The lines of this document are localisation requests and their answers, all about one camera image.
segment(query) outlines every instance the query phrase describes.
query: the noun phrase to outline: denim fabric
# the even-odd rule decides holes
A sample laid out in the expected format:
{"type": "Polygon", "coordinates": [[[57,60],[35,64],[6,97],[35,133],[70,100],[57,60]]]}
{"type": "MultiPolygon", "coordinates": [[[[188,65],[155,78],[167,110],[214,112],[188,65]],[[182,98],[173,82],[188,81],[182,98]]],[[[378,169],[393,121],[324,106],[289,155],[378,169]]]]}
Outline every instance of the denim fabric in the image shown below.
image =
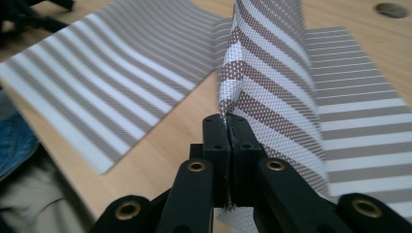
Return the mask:
{"type": "Polygon", "coordinates": [[[38,147],[39,142],[20,114],[0,121],[0,181],[38,147]]]}

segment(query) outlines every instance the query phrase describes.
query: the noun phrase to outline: white stripe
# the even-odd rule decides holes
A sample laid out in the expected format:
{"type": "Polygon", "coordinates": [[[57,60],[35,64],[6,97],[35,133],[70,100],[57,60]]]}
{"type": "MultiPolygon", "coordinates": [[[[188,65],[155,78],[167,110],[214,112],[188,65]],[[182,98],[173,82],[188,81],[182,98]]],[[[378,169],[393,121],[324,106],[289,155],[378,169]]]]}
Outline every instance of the white stripe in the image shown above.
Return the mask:
{"type": "Polygon", "coordinates": [[[411,152],[329,160],[326,161],[326,170],[330,173],[346,170],[377,168],[404,164],[412,164],[411,152]]]}
{"type": "Polygon", "coordinates": [[[337,66],[324,66],[324,67],[314,67],[313,69],[325,69],[330,67],[344,67],[344,66],[357,66],[357,65],[366,65],[366,64],[373,64],[373,62],[365,62],[365,63],[354,63],[354,64],[345,64],[345,65],[337,65],[337,66]]]}
{"type": "Polygon", "coordinates": [[[236,61],[236,60],[237,61],[243,60],[242,46],[240,45],[240,42],[237,42],[236,44],[233,44],[229,48],[227,48],[226,55],[224,57],[223,66],[226,63],[236,61]]]}
{"type": "MultiPolygon", "coordinates": [[[[76,94],[82,96],[85,101],[93,105],[96,109],[100,110],[106,117],[110,118],[113,123],[118,127],[122,128],[124,131],[128,132],[135,139],[140,139],[145,132],[143,132],[139,127],[136,127],[133,122],[124,117],[117,110],[113,109],[112,106],[108,105],[100,97],[96,96],[92,91],[83,86],[77,79],[73,79],[70,73],[66,70],[65,67],[60,66],[55,60],[49,55],[49,53],[44,50],[42,47],[35,47],[33,51],[36,51],[39,58],[43,60],[45,64],[48,64],[48,67],[51,68],[59,74],[59,77],[62,77],[62,81],[67,85],[71,86],[73,90],[76,91],[76,94]]],[[[43,77],[43,79],[48,79],[48,82],[53,83],[51,77],[43,77]]]]}
{"type": "Polygon", "coordinates": [[[36,65],[32,64],[30,59],[25,56],[25,53],[19,58],[18,63],[22,64],[21,67],[23,70],[32,75],[32,77],[30,77],[31,79],[38,80],[38,84],[50,91],[55,99],[64,103],[66,109],[76,115],[79,120],[87,124],[108,145],[116,150],[117,153],[123,154],[130,149],[118,135],[114,134],[103,122],[100,122],[100,120],[89,113],[88,110],[74,101],[64,89],[61,89],[58,85],[50,82],[50,80],[46,78],[47,75],[36,65]]]}
{"type": "Polygon", "coordinates": [[[259,142],[290,157],[296,162],[303,164],[304,166],[321,176],[322,179],[327,180],[324,162],[317,155],[313,154],[311,151],[304,148],[300,144],[297,144],[295,141],[286,138],[284,135],[260,123],[238,108],[236,108],[233,113],[238,116],[244,117],[250,123],[259,142]]]}
{"type": "Polygon", "coordinates": [[[412,122],[411,114],[374,116],[321,122],[322,132],[412,122]]]}
{"type": "Polygon", "coordinates": [[[240,91],[242,90],[242,83],[242,81],[238,80],[226,80],[222,82],[219,91],[220,100],[232,100],[237,102],[240,91]]]}
{"type": "Polygon", "coordinates": [[[353,42],[355,40],[344,40],[344,41],[331,41],[331,42],[320,42],[320,43],[309,43],[306,44],[307,46],[315,46],[315,45],[324,45],[324,44],[331,44],[331,43],[340,43],[340,42],[353,42]]]}
{"type": "Polygon", "coordinates": [[[345,71],[345,72],[336,72],[336,73],[325,73],[325,74],[317,74],[312,76],[325,76],[325,75],[338,75],[338,74],[348,74],[348,73],[356,73],[356,72],[363,72],[363,71],[376,71],[378,69],[366,69],[366,70],[355,70],[355,71],[345,71]]]}
{"type": "MultiPolygon", "coordinates": [[[[274,35],[276,35],[278,38],[280,38],[284,43],[286,43],[287,45],[289,45],[293,50],[295,50],[299,56],[307,63],[310,63],[310,58],[308,56],[308,54],[306,53],[306,50],[302,47],[302,45],[300,45],[299,43],[296,42],[296,40],[294,38],[292,38],[290,35],[288,35],[288,33],[285,33],[280,27],[278,27],[276,24],[274,24],[270,19],[268,19],[265,15],[263,15],[261,13],[261,11],[259,11],[255,5],[250,1],[250,0],[245,0],[243,3],[245,6],[248,6],[249,10],[254,12],[254,17],[257,19],[257,21],[259,21],[262,25],[265,25],[264,28],[266,28],[267,30],[269,30],[271,33],[273,33],[274,35]]],[[[251,28],[249,26],[248,23],[246,23],[244,21],[244,19],[242,17],[239,18],[241,21],[243,21],[243,25],[242,26],[247,26],[249,28],[251,28]]]]}
{"type": "Polygon", "coordinates": [[[402,177],[390,177],[372,180],[350,181],[343,183],[330,183],[331,196],[340,196],[347,193],[379,192],[412,188],[412,175],[402,177]]]}
{"type": "Polygon", "coordinates": [[[48,100],[45,100],[41,94],[37,93],[30,84],[26,83],[24,78],[7,65],[0,66],[4,81],[58,131],[85,158],[94,171],[101,174],[110,169],[113,162],[104,151],[96,147],[78,128],[73,127],[73,124],[56,110],[48,100]]]}
{"type": "MultiPolygon", "coordinates": [[[[104,21],[102,21],[100,18],[96,17],[95,18],[97,21],[97,25],[100,25],[102,27],[102,29],[104,30],[106,24],[104,24],[104,21]]],[[[99,41],[99,43],[102,44],[98,44],[99,47],[101,49],[107,49],[107,53],[115,53],[107,44],[106,42],[102,41],[100,38],[98,37],[94,37],[90,32],[92,31],[90,28],[88,28],[87,25],[85,24],[80,24],[78,25],[79,28],[83,28],[83,30],[85,30],[85,34],[91,39],[91,40],[97,40],[99,41]]],[[[150,67],[151,69],[153,69],[154,71],[158,72],[160,75],[169,78],[171,81],[175,82],[175,83],[179,83],[180,85],[184,86],[187,89],[192,89],[194,88],[194,84],[189,82],[187,79],[183,78],[182,76],[174,73],[173,71],[161,66],[160,64],[157,64],[156,62],[150,60],[148,57],[142,55],[141,53],[137,52],[134,48],[130,47],[129,45],[127,45],[119,36],[117,36],[117,34],[115,33],[108,33],[107,36],[109,38],[111,38],[115,44],[117,44],[119,46],[119,48],[125,52],[128,52],[131,56],[135,57],[138,61],[140,61],[142,64],[150,67]]],[[[126,62],[128,65],[131,66],[135,66],[134,64],[129,64],[127,61],[122,61],[119,62],[118,64],[122,64],[123,62],[126,62]]]]}
{"type": "Polygon", "coordinates": [[[412,202],[390,203],[388,206],[403,217],[412,217],[412,202]]]}
{"type": "Polygon", "coordinates": [[[329,99],[329,98],[336,98],[336,97],[345,97],[345,96],[354,96],[354,95],[365,95],[365,94],[376,94],[376,93],[386,93],[386,92],[396,92],[396,90],[381,90],[381,91],[371,91],[371,92],[363,92],[363,93],[355,93],[355,94],[346,94],[346,95],[330,95],[330,96],[323,96],[317,97],[316,99],[329,99]]]}
{"type": "Polygon", "coordinates": [[[369,84],[361,84],[361,85],[347,85],[347,86],[339,86],[334,88],[318,88],[318,93],[324,90],[332,90],[332,89],[346,89],[346,88],[353,88],[353,87],[360,87],[360,86],[371,86],[371,85],[388,85],[388,83],[369,83],[369,84]]]}
{"type": "Polygon", "coordinates": [[[348,148],[370,147],[377,145],[388,145],[407,142],[412,142],[412,132],[324,140],[324,149],[341,150],[348,148]]]}
{"type": "Polygon", "coordinates": [[[315,83],[330,83],[330,82],[339,82],[339,81],[363,80],[363,79],[370,79],[370,78],[384,78],[384,77],[383,76],[366,76],[366,77],[341,79],[341,80],[316,81],[315,83]]]}
{"type": "Polygon", "coordinates": [[[89,67],[85,66],[82,60],[78,59],[70,50],[65,48],[60,41],[58,41],[55,37],[49,37],[50,46],[54,47],[57,52],[61,55],[61,57],[65,57],[66,60],[69,60],[73,63],[74,67],[77,67],[77,71],[83,75],[84,79],[88,79],[91,83],[96,85],[96,87],[103,90],[106,94],[112,96],[114,99],[118,101],[119,104],[123,105],[127,108],[131,113],[134,113],[136,116],[139,116],[142,120],[144,120],[149,125],[155,125],[158,122],[158,118],[153,116],[151,113],[147,112],[146,109],[139,106],[130,97],[125,96],[123,93],[119,92],[117,89],[113,88],[111,85],[100,79],[93,73],[89,67]]]}
{"type": "Polygon", "coordinates": [[[329,48],[320,48],[320,49],[311,49],[311,50],[333,50],[333,49],[341,49],[341,48],[349,48],[349,47],[357,47],[358,45],[353,46],[344,46],[344,47],[329,47],[329,48]]]}
{"type": "Polygon", "coordinates": [[[346,30],[334,30],[334,31],[325,31],[325,32],[308,32],[314,29],[307,29],[305,35],[319,35],[319,34],[324,34],[324,33],[331,33],[331,32],[347,32],[346,30]]]}
{"type": "Polygon", "coordinates": [[[325,105],[319,106],[319,114],[333,114],[333,113],[342,113],[350,112],[357,110],[369,110],[369,109],[381,109],[395,106],[407,106],[405,101],[401,98],[395,99],[384,99],[384,100],[372,100],[372,101],[363,101],[356,103],[347,103],[347,104],[337,104],[337,105],[325,105]]]}
{"type": "Polygon", "coordinates": [[[319,61],[312,61],[312,63],[316,62],[326,62],[326,61],[336,61],[336,60],[352,60],[357,58],[369,58],[368,56],[356,56],[356,57],[347,57],[347,58],[339,58],[339,59],[329,59],[329,60],[319,60],[319,61]]]}
{"type": "Polygon", "coordinates": [[[267,89],[263,87],[256,88],[257,85],[258,84],[251,80],[249,77],[244,77],[243,91],[245,91],[245,93],[258,100],[273,112],[279,114],[294,125],[298,126],[301,130],[315,139],[318,144],[321,143],[321,134],[319,133],[317,126],[312,123],[312,121],[298,112],[295,108],[284,102],[282,99],[278,98],[278,96],[269,92],[267,89]]]}
{"type": "Polygon", "coordinates": [[[296,83],[292,82],[290,79],[286,78],[282,73],[279,73],[277,70],[273,69],[264,62],[259,62],[260,59],[255,57],[248,50],[244,50],[244,54],[250,57],[248,61],[249,65],[252,66],[257,71],[261,72],[264,76],[271,79],[276,84],[280,85],[287,91],[293,93],[296,98],[300,100],[304,105],[306,105],[313,113],[317,111],[317,105],[315,100],[310,96],[305,90],[296,83]]]}

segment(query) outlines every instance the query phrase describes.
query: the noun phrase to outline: gray stripe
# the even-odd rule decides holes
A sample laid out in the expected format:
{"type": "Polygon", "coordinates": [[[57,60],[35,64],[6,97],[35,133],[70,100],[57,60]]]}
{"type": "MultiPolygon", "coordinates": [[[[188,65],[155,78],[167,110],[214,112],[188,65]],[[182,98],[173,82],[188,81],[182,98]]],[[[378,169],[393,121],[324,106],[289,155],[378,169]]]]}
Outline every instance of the gray stripe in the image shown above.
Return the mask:
{"type": "Polygon", "coordinates": [[[321,115],[321,122],[337,121],[344,119],[356,119],[364,117],[382,117],[382,116],[393,116],[401,114],[410,114],[410,110],[405,106],[396,106],[381,109],[371,109],[371,110],[358,110],[343,113],[334,114],[324,114],[321,115]]]}
{"type": "MultiPolygon", "coordinates": [[[[56,62],[60,63],[61,66],[66,67],[67,71],[71,74],[72,78],[76,79],[79,83],[84,85],[86,88],[88,88],[94,94],[96,94],[99,98],[103,99],[108,105],[110,105],[112,108],[117,110],[119,113],[122,113],[124,117],[126,117],[130,121],[134,122],[136,126],[141,128],[143,131],[148,131],[152,128],[143,119],[141,119],[139,116],[136,116],[134,113],[130,112],[130,110],[128,110],[126,107],[124,107],[116,99],[114,99],[112,96],[108,95],[107,92],[105,92],[104,90],[101,90],[100,88],[96,87],[88,79],[85,79],[84,76],[78,71],[78,69],[71,64],[71,62],[64,62],[64,60],[61,59],[60,54],[53,47],[51,47],[49,44],[43,43],[40,46],[43,47],[45,50],[47,50],[49,52],[49,55],[52,56],[56,62]]],[[[88,67],[93,68],[93,65],[89,64],[89,61],[87,59],[82,59],[82,62],[85,65],[87,65],[88,67]]],[[[134,93],[133,91],[128,90],[127,88],[124,88],[124,87],[120,86],[118,83],[114,82],[112,78],[107,77],[107,74],[103,73],[99,69],[93,69],[93,71],[94,71],[94,73],[96,74],[97,77],[104,80],[109,85],[116,88],[118,91],[120,91],[120,92],[124,93],[125,95],[131,97],[130,99],[132,101],[136,101],[136,100],[138,101],[139,99],[141,99],[141,97],[136,95],[136,93],[134,93]]]]}
{"type": "Polygon", "coordinates": [[[370,63],[369,64],[355,64],[355,65],[349,65],[349,66],[339,66],[339,65],[340,64],[336,62],[335,67],[315,69],[312,71],[312,73],[314,75],[320,75],[320,74],[334,74],[334,73],[342,73],[342,72],[376,69],[376,67],[370,63]]]}
{"type": "Polygon", "coordinates": [[[323,131],[324,140],[354,138],[371,135],[384,135],[390,133],[412,132],[412,123],[398,123],[388,125],[378,125],[371,127],[360,127],[352,129],[340,129],[323,131]]]}
{"type": "MultiPolygon", "coordinates": [[[[18,74],[22,77],[33,77],[31,74],[23,70],[21,66],[14,60],[9,60],[8,65],[15,71],[18,71],[18,74]]],[[[102,137],[95,133],[93,129],[88,126],[88,124],[82,122],[82,120],[74,115],[74,113],[66,109],[64,103],[62,103],[59,99],[54,98],[49,90],[43,88],[34,79],[25,80],[37,91],[38,94],[40,94],[45,100],[48,100],[49,103],[55,109],[57,109],[63,117],[65,117],[71,124],[73,124],[75,128],[81,131],[92,144],[97,146],[102,151],[103,155],[107,156],[112,161],[117,161],[121,157],[121,154],[118,154],[116,150],[113,149],[109,144],[107,144],[102,137]]]]}
{"type": "Polygon", "coordinates": [[[243,91],[237,101],[237,108],[313,153],[320,149],[318,142],[309,134],[243,91]]]}
{"type": "Polygon", "coordinates": [[[326,90],[320,89],[317,91],[317,94],[318,94],[318,97],[328,97],[328,96],[350,95],[350,94],[358,94],[358,93],[365,94],[365,93],[385,91],[385,90],[394,90],[394,89],[388,83],[381,83],[381,84],[374,84],[374,85],[348,86],[348,87],[343,87],[343,88],[326,89],[326,90]]]}
{"type": "Polygon", "coordinates": [[[222,68],[221,82],[225,82],[228,80],[242,81],[243,73],[241,71],[243,70],[244,65],[245,62],[243,60],[234,60],[225,63],[225,65],[222,68]]]}
{"type": "Polygon", "coordinates": [[[105,115],[105,113],[102,112],[102,110],[97,109],[94,107],[92,104],[90,104],[88,101],[86,101],[79,93],[73,89],[70,85],[66,84],[62,78],[61,75],[56,73],[54,70],[52,70],[47,64],[45,64],[38,55],[32,52],[32,50],[28,50],[25,55],[35,64],[40,70],[45,72],[45,74],[53,79],[53,82],[59,86],[61,89],[66,91],[66,93],[73,99],[74,102],[77,102],[79,105],[81,105],[87,112],[89,112],[91,115],[96,117],[98,121],[100,121],[102,124],[106,125],[114,134],[116,134],[120,139],[123,140],[125,144],[128,146],[133,146],[136,144],[136,138],[134,138],[131,134],[129,134],[127,131],[123,130],[120,128],[120,126],[114,122],[112,119],[110,119],[108,116],[105,115]]]}
{"type": "Polygon", "coordinates": [[[334,160],[341,158],[356,158],[371,155],[382,155],[400,152],[410,152],[412,149],[412,143],[398,143],[398,144],[385,144],[378,146],[340,149],[340,150],[327,150],[326,160],[334,160]]]}
{"type": "Polygon", "coordinates": [[[322,193],[324,196],[328,196],[328,189],[326,181],[319,176],[315,171],[312,171],[305,165],[296,162],[294,159],[272,149],[266,145],[262,145],[264,150],[269,157],[278,157],[284,159],[285,161],[289,162],[290,165],[300,174],[300,176],[307,181],[313,189],[322,193]]]}
{"type": "Polygon", "coordinates": [[[331,183],[407,176],[412,174],[412,164],[329,172],[328,174],[331,183]]]}
{"type": "Polygon", "coordinates": [[[318,90],[322,90],[326,88],[337,88],[341,86],[364,85],[364,84],[374,84],[374,83],[388,83],[388,82],[382,76],[375,76],[375,77],[347,79],[347,80],[326,82],[326,83],[315,83],[315,86],[318,90]]]}
{"type": "Polygon", "coordinates": [[[319,106],[324,106],[324,105],[357,103],[357,102],[363,102],[363,101],[396,99],[396,98],[398,98],[396,92],[391,91],[391,92],[381,92],[381,93],[366,93],[366,94],[350,95],[350,96],[329,97],[327,99],[317,99],[316,102],[318,103],[319,106]]]}
{"type": "Polygon", "coordinates": [[[293,93],[290,93],[287,89],[284,89],[276,82],[265,77],[261,72],[254,69],[249,64],[244,65],[245,75],[250,77],[253,81],[258,83],[260,86],[264,87],[266,90],[270,91],[274,96],[277,96],[285,103],[292,106],[315,125],[319,124],[318,116],[313,113],[304,103],[302,103],[293,93]]]}

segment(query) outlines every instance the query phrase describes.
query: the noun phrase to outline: wooden surface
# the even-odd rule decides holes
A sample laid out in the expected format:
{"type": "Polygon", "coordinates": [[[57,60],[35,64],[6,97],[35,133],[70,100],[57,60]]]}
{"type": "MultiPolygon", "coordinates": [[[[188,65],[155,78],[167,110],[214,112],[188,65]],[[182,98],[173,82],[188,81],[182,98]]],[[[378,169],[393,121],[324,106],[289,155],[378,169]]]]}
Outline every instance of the wooden surface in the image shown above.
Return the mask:
{"type": "MultiPolygon", "coordinates": [[[[72,13],[62,13],[60,8],[47,2],[37,5],[36,9],[41,14],[73,22],[109,2],[78,0],[72,13]]],[[[232,14],[231,0],[193,2],[223,17],[232,14]]],[[[412,11],[409,0],[393,2],[412,11]]],[[[347,27],[399,94],[412,106],[412,18],[393,19],[378,15],[373,10],[378,3],[377,0],[304,0],[302,8],[307,28],[347,27]]],[[[30,29],[19,37],[6,40],[0,44],[0,61],[49,35],[30,29]]],[[[189,144],[201,143],[201,120],[218,112],[217,84],[215,76],[211,75],[112,170],[98,176],[38,113],[6,83],[2,85],[94,217],[99,217],[109,203],[124,195],[143,195],[153,199],[170,187],[179,165],[189,157],[189,144]]],[[[223,231],[226,231],[224,227],[216,230],[223,231]]]]}

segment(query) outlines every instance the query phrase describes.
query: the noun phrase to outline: gray and white striped fabric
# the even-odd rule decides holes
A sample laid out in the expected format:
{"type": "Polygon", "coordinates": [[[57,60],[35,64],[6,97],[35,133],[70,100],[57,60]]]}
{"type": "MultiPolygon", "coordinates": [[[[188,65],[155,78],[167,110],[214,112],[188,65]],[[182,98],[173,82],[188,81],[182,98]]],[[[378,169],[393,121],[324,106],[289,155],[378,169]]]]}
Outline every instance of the gray and white striped fabric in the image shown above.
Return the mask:
{"type": "MultiPolygon", "coordinates": [[[[306,93],[311,95],[306,95],[306,102],[303,103],[307,104],[307,99],[313,98],[316,101],[312,112],[314,119],[319,117],[321,120],[320,127],[313,123],[312,128],[322,131],[320,144],[326,154],[320,158],[325,164],[322,172],[326,173],[327,190],[320,193],[334,202],[346,193],[365,193],[384,201],[412,222],[412,115],[407,105],[344,28],[306,30],[296,35],[300,28],[293,28],[292,22],[285,27],[283,23],[288,19],[301,20],[296,11],[300,12],[298,1],[236,2],[221,73],[221,114],[235,113],[247,118],[264,145],[280,140],[279,137],[270,137],[285,132],[282,131],[285,130],[283,127],[288,128],[287,124],[282,125],[282,121],[274,113],[285,111],[285,119],[290,122],[302,117],[299,115],[301,112],[293,109],[296,102],[290,102],[290,95],[286,95],[285,90],[297,95],[295,98],[299,99],[299,93],[304,92],[303,88],[281,85],[283,78],[289,77],[285,74],[290,70],[288,66],[298,63],[305,67],[299,60],[293,60],[296,56],[291,58],[284,55],[285,47],[282,47],[282,43],[288,37],[283,35],[290,36],[295,41],[288,42],[299,44],[310,60],[306,67],[313,81],[307,79],[311,81],[308,83],[310,88],[304,90],[309,89],[306,93]],[[256,20],[253,21],[249,18],[251,16],[242,13],[242,8],[256,20]],[[276,16],[271,18],[274,19],[272,21],[270,18],[263,18],[268,16],[268,12],[282,20],[276,21],[276,16]],[[262,27],[270,27],[266,29],[274,31],[274,42],[265,37],[266,29],[262,27]],[[250,71],[249,66],[254,66],[254,72],[250,71]],[[266,78],[265,83],[259,82],[262,78],[266,78]],[[243,101],[242,95],[249,95],[243,97],[248,101],[243,101]],[[250,100],[252,95],[256,96],[254,101],[250,100]],[[271,106],[270,111],[265,111],[262,105],[271,106]],[[260,116],[250,114],[253,112],[260,113],[260,116]],[[283,127],[273,129],[275,133],[269,133],[261,126],[267,125],[266,122],[283,127]]],[[[226,30],[223,26],[220,28],[222,33],[227,33],[228,30],[228,26],[226,30]]],[[[217,58],[224,54],[219,50],[221,46],[216,49],[217,58]]],[[[274,146],[274,149],[287,143],[288,140],[284,140],[281,145],[274,146]]],[[[265,148],[269,155],[278,155],[271,153],[268,146],[265,148]]],[[[311,182],[311,179],[319,177],[309,175],[308,179],[307,173],[301,172],[301,175],[319,191],[319,186],[314,185],[313,180],[311,182]]],[[[257,231],[252,209],[240,208],[234,212],[222,213],[220,219],[233,226],[235,232],[257,231]]]]}
{"type": "Polygon", "coordinates": [[[104,173],[214,69],[218,19],[187,0],[116,1],[0,76],[104,173]]]}
{"type": "Polygon", "coordinates": [[[412,114],[342,27],[308,30],[331,201],[360,192],[412,222],[412,114]]]}
{"type": "Polygon", "coordinates": [[[235,2],[220,108],[251,124],[269,156],[287,159],[327,195],[322,136],[299,1],[235,2]]]}

